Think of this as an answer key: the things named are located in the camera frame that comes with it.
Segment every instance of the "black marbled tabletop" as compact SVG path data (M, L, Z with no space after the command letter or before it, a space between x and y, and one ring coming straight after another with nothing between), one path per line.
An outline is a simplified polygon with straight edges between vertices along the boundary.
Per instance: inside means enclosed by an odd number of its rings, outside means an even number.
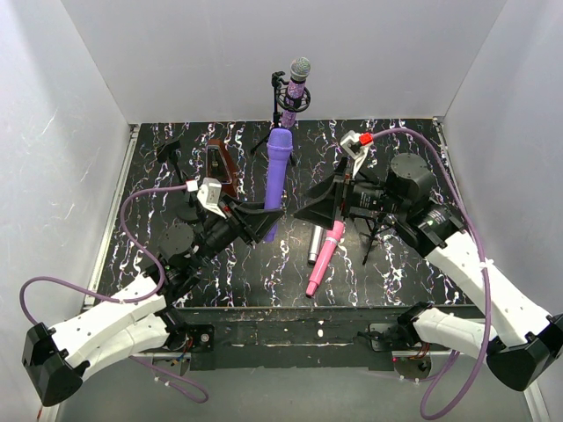
M312 227L291 215L307 202L305 192L326 178L343 154L337 142L349 130L380 131L390 127L409 127L423 133L441 152L432 120L303 120L293 132L296 166L288 166L284 207L286 215L278 225L276 239L254 249L241 240L213 259L201 273L200 284L178 302L180 307L199 306L377 306L412 305L418 301L438 304L467 303L464 294L442 273L421 259L394 233L382 236L362 266L364 249L358 230L364 222L347 222L342 242L337 247L323 284L314 299L305 297L311 268L307 249ZM266 188L267 148L255 156L250 148L265 136L267 121L214 123L143 124L131 162L123 199L132 192L153 186L173 186L178 180L172 167L157 162L156 147L172 136L180 136L179 167L188 176L204 176L205 146L209 139L224 141L238 164L238 196L241 200L263 201ZM410 135L389 135L377 141L369 154L369 166L385 177L391 159L401 152L413 152L437 169L428 151ZM433 196L452 203L443 176L436 174ZM128 212L131 231L150 250L157 252L160 234L176 220L174 206L181 193L156 194L138 199ZM142 254L119 230L116 222L99 283L99 292L114 294L140 271Z

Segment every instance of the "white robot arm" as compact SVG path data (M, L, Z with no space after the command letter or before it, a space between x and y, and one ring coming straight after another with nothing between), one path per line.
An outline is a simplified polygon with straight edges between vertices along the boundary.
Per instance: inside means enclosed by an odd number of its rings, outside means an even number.
M187 182L189 192L197 183ZM198 270L217 253L240 237L256 244L283 215L280 209L265 210L263 203L241 202L222 194L217 180L205 178L197 199L207 211L205 222L195 230L177 223L159 241L158 260L165 269L165 283L153 296L139 302L155 289L159 280L156 265L112 296L121 303L102 302L69 321L47 327L36 324L26 335L22 363L45 406L52 406L74 394L82 383L104 367L152 348L178 348L189 330L177 317L173 304L199 281ZM212 340L194 338L190 350L207 348Z
M537 306L492 261L480 262L477 246L462 222L449 207L431 199L435 177L420 156L395 156L385 181L362 172L372 142L371 134L345 134L340 146L354 159L351 169L343 158L330 178L311 188L312 201L295 217L325 228L332 227L335 219L346 218L371 220L374 230L378 224L391 225L406 244L441 269L482 312L485 265L492 305L486 362L511 389L526 389L561 354L563 316L552 316ZM421 341L434 343L474 358L479 355L484 334L483 324L444 314L431 303L409 309L398 319L396 328L382 333L382 340L399 335L409 346Z

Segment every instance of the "white enclosure wall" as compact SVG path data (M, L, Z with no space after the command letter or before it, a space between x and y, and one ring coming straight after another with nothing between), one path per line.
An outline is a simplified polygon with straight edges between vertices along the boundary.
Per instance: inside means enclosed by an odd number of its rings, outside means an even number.
M0 420L35 420L21 365L31 325L19 287L49 274L86 286L128 140L128 125L60 1L0 0ZM83 295L31 287L47 324Z
M563 3L508 0L446 115L464 202L487 256L563 313ZM563 420L563 361L539 379Z
M130 123L269 120L311 60L302 119L444 115L506 0L62 0Z

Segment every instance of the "pink microphone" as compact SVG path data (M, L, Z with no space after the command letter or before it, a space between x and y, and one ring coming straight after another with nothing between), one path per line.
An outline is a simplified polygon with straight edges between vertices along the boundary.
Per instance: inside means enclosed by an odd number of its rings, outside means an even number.
M317 263L313 268L313 272L309 277L309 286L307 287L307 291L305 294L307 297L311 298L315 294L317 287L320 286L320 283L323 281L323 276L325 275L326 268L328 267L328 263L333 256L334 249L336 245L342 238L342 234L344 233L344 223L343 222L334 222L333 229L326 232L325 244L323 245L323 249L320 251L320 254L317 258Z

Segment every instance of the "wire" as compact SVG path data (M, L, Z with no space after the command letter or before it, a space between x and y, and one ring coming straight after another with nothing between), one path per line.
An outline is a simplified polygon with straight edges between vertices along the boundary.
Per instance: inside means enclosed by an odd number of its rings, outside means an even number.
M424 358L430 350L430 343L422 342L422 346L418 353L414 356L409 356L408 359L422 359Z
M443 176L446 180L446 184L448 185L448 188L451 190L451 194L453 195L453 198L454 198L454 201L457 205L457 208L459 208L460 213L462 214L462 216L465 219L465 223L467 224L467 228L469 229L469 232L473 237L473 241L475 242L475 245L477 246L477 254L479 255L480 262L486 262L485 250L483 248L483 244L481 242L479 234L477 233L475 225L473 224L473 221L471 220L471 218L469 218L469 215L465 211L464 205L462 204L461 200L459 199L459 196L457 196L457 190L454 187L453 183L451 182L450 176L449 176L448 172L446 172L446 169L444 168L444 166L442 164L442 159L440 158L440 156L438 155L438 153L436 152L434 146L430 143L430 141L428 139L426 139L423 135L421 135L418 132L416 132L412 129L409 129L407 127L394 127L394 128L391 128L391 129L382 130L381 132L377 132L376 134L373 134L372 140L375 141L378 138L381 138L381 137L384 137L384 136L387 136L387 135L392 135L392 134L399 134L399 133L410 135L410 136L412 136L416 140L422 142L425 146L428 147L430 154L436 160L438 167L440 168L440 170L441 170L441 172L442 172L442 174L443 174ZM461 401L462 398L464 398L464 396L467 393L467 391L469 390L469 388L475 382L475 379L477 378L477 375L479 374L481 366L483 365L483 362L485 361L486 347L488 345L489 336L490 336L490 333L491 333L491 283L490 283L490 280L489 280L489 273L486 269L486 266L483 266L481 272L483 273L483 286L484 286L484 293L485 293L485 328L484 328L484 333L483 333L483 341L481 342L481 349L479 350L479 355L477 356L477 359L475 360L475 365L473 366L473 369L472 369L471 373L469 374L467 381L465 382L463 387L459 390L459 392L456 394L456 396L441 411L438 411L437 413L435 413L433 415L429 415L429 414L426 413L426 405L427 405L428 399L430 397L430 394L432 394L432 391L434 390L435 386L438 384L438 382L442 379L443 375L450 368L449 367L446 368L444 366L442 371L436 376L435 379L433 379L432 383L430 384L430 386L428 387L428 389L424 393L422 401L420 402L420 415L426 420L436 420L438 418L441 418L442 416L449 413L454 407L456 407L456 405Z
M55 283L55 284L58 284L60 286L65 286L65 287L70 288L72 290L75 290L77 292L84 293L85 295L90 295L90 296L95 297L96 299L99 299L101 301L111 302L111 303L136 303L136 302L140 302L140 301L144 301L146 299L149 299L151 296L153 296L155 293L157 293L165 283L165 277L166 277L165 270L162 267L162 264L160 264L160 262L158 262L157 257L155 257L152 253L147 251L147 249L142 244L140 244L139 241L131 234L131 232L129 231L129 229L127 227L127 224L125 223L125 211L127 209L127 206L129 205L129 203L131 203L133 200L135 200L139 196L150 194L150 193L168 193L168 192L174 192L174 191L183 191L183 190L186 190L186 188L187 188L186 185L181 185L181 186L170 186L170 187L151 187L151 189L143 189L141 191L138 191L138 192L131 194L123 202L123 205L121 205L121 211L120 211L121 229L125 232L125 234L129 238L129 240L131 242L133 242L133 244L137 248L139 248L142 253L144 253L147 257L149 257L150 260L152 260L157 265L158 274L160 275L160 279L158 280L157 286L154 288L154 290L152 290L151 292L149 292L148 294L146 294L144 296L139 296L139 297L132 298L132 299L121 300L121 299L115 299L115 298L110 297L110 296L101 295L99 293L88 290L87 288L83 288L83 287L77 286L75 284L69 283L68 281L57 279L56 277L49 277L47 275L42 275L42 276L39 276L39 277L33 277L32 279L26 281L22 285L21 289L19 290L19 306L21 307L21 310L24 312L24 315L26 316L26 318L33 325L37 324L37 321L35 320L35 318L33 318L33 316L29 312L29 309L27 308L27 305L26 305L26 290L33 283L36 283L38 281L49 281L51 283Z
M174 383L174 382L169 382L166 380L161 380L160 378L156 378L157 381L163 382L166 386L170 386L173 389L176 389L177 391L179 391L180 393L182 393L184 396L186 396L187 398L189 398L190 400L193 400L194 402L196 402L197 404L203 404L205 402L207 402L209 400L209 393L208 391L205 389L205 387L203 387L202 385L200 385L198 382L193 381L193 380L189 380L187 378L184 378L182 376L176 375L162 367L156 367L152 364L150 364L149 362L145 362L143 359L139 359L136 358L135 356L129 356L129 358L131 360L134 360L137 363L140 363L141 365L148 367L150 369L152 369L153 371L157 371L160 372L161 374L164 375L168 375L172 378L174 378L175 380L178 380L180 382L185 382L187 384L192 385L193 387L197 388L201 393L203 393L203 398L199 398L197 397L195 394L190 393L189 391L186 391L185 389L183 389L182 387L180 387L178 384Z

